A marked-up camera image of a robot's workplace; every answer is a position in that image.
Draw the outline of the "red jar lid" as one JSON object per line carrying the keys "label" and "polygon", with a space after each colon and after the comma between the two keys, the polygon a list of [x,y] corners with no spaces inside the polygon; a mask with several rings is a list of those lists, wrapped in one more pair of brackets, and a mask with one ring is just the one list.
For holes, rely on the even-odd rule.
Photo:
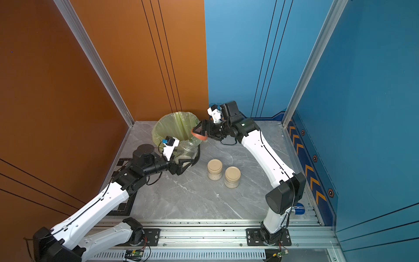
{"label": "red jar lid", "polygon": [[197,139],[199,139],[199,140],[201,140],[201,141],[205,141],[205,140],[207,140],[207,139],[208,139],[208,136],[207,136],[207,135],[201,135],[201,134],[195,133],[194,131],[191,131],[191,134],[192,134],[195,138],[197,138]]}

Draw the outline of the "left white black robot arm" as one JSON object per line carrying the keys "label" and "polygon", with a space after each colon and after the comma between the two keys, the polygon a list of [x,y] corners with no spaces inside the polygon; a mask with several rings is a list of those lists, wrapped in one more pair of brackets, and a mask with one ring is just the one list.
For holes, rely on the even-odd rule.
{"label": "left white black robot arm", "polygon": [[33,261],[85,262],[119,244],[146,246],[144,227],[132,217],[99,233],[88,235],[88,232],[114,207],[147,185],[150,176],[165,171],[181,175],[200,158],[199,147],[191,154],[174,146],[164,146],[163,151],[168,155],[157,154],[151,144],[140,145],[127,165],[90,202],[53,228],[42,227],[34,233]]}

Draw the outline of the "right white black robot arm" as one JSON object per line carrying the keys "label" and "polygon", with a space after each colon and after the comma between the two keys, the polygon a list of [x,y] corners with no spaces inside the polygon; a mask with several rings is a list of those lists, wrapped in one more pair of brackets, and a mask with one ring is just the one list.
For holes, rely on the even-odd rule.
{"label": "right white black robot arm", "polygon": [[256,122],[245,117],[235,101],[207,110],[210,119],[202,120],[191,133],[200,140],[236,139],[257,160],[267,175],[272,190],[265,195],[268,213],[261,223],[260,235],[266,245],[290,246],[288,226],[291,210],[303,197],[306,177],[294,172],[268,144]]}

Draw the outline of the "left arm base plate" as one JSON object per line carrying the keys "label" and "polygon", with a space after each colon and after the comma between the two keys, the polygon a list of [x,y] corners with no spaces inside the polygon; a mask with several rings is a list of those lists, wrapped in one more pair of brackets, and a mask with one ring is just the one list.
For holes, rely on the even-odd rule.
{"label": "left arm base plate", "polygon": [[117,245],[117,247],[135,247],[144,246],[155,247],[158,245],[160,237],[159,228],[144,228],[142,231],[135,231],[128,242]]}

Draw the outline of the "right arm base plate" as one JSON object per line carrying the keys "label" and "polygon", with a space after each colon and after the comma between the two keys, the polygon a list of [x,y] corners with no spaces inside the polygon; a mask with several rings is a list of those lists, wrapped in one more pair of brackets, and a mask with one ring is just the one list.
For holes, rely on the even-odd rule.
{"label": "right arm base plate", "polygon": [[285,246],[292,245],[291,236],[287,228],[282,228],[278,232],[271,234],[263,228],[246,229],[248,246]]}

